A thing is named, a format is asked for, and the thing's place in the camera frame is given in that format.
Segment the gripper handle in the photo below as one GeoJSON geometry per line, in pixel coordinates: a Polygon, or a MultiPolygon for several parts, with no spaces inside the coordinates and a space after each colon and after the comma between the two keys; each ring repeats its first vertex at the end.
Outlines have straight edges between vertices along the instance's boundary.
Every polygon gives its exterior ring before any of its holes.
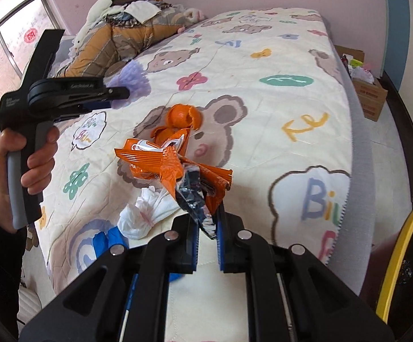
{"type": "Polygon", "coordinates": [[[45,145],[46,134],[52,127],[52,121],[45,121],[28,123],[14,130],[26,137],[26,146],[22,150],[7,155],[7,180],[15,229],[34,223],[42,216],[43,194],[29,195],[28,189],[21,186],[21,177],[29,170],[29,156],[45,145]]]}

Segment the white tissue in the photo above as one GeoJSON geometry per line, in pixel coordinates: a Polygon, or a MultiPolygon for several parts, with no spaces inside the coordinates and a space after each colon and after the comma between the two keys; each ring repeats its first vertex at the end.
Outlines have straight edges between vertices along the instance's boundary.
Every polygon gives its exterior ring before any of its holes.
{"type": "Polygon", "coordinates": [[[163,188],[143,188],[135,205],[128,204],[119,214],[118,229],[126,238],[137,240],[145,237],[159,221],[176,212],[180,207],[163,188]]]}
{"type": "Polygon", "coordinates": [[[351,77],[356,78],[358,80],[365,81],[367,83],[374,83],[373,75],[369,71],[363,69],[362,67],[354,68],[351,71],[351,77]]]}

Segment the black gripper frame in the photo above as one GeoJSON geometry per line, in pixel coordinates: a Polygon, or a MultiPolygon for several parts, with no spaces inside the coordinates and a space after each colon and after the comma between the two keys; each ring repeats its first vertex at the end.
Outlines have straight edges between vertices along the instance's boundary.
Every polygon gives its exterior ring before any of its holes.
{"type": "MultiPolygon", "coordinates": [[[[246,274],[250,342],[395,341],[306,248],[269,245],[244,231],[241,218],[222,204],[214,219],[221,270],[246,274]]],[[[117,342],[138,274],[123,342],[164,342],[169,274],[196,270],[199,235],[189,215],[175,218],[171,230],[178,235],[166,232],[146,246],[106,251],[23,328],[20,341],[117,342]]]]}

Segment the window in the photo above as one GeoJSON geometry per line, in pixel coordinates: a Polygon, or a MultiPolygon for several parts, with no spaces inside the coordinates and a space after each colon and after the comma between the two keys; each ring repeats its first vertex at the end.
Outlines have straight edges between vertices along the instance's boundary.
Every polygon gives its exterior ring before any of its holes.
{"type": "Polygon", "coordinates": [[[45,0],[0,0],[0,99],[20,87],[45,29],[59,28],[45,0]]]}

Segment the black sleeve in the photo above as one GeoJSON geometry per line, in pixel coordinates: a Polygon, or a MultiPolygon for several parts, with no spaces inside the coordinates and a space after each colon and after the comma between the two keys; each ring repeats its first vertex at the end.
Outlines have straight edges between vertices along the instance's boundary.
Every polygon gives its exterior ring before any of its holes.
{"type": "Polygon", "coordinates": [[[16,338],[18,289],[26,237],[26,228],[10,234],[0,227],[0,321],[16,338]]]}

